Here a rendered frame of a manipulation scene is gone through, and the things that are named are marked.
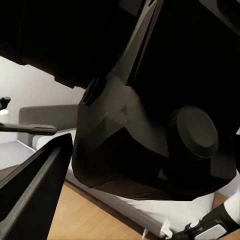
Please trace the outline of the digital camera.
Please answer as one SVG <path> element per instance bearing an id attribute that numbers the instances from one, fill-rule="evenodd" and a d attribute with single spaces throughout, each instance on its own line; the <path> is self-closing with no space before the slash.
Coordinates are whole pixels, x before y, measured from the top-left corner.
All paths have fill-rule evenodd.
<path id="1" fill-rule="evenodd" d="M 0 56 L 85 89 L 89 189 L 192 202 L 237 176 L 240 0 L 0 0 Z"/>

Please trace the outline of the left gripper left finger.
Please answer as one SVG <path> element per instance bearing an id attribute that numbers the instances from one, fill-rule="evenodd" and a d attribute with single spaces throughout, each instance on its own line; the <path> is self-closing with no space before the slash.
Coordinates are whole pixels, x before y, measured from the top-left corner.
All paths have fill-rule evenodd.
<path id="1" fill-rule="evenodd" d="M 47 240 L 73 145 L 57 136 L 0 181 L 0 240 Z"/>

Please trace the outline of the camera tripod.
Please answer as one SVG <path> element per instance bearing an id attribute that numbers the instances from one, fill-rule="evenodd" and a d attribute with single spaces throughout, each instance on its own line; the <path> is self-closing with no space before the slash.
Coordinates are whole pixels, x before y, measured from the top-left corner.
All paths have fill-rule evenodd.
<path id="1" fill-rule="evenodd" d="M 0 112 L 8 107 L 8 103 L 10 101 L 10 97 L 3 97 L 2 99 L 0 99 Z M 53 136 L 55 135 L 57 130 L 54 126 L 51 125 L 20 125 L 11 123 L 0 123 L 0 132 L 28 133 L 30 135 Z"/>

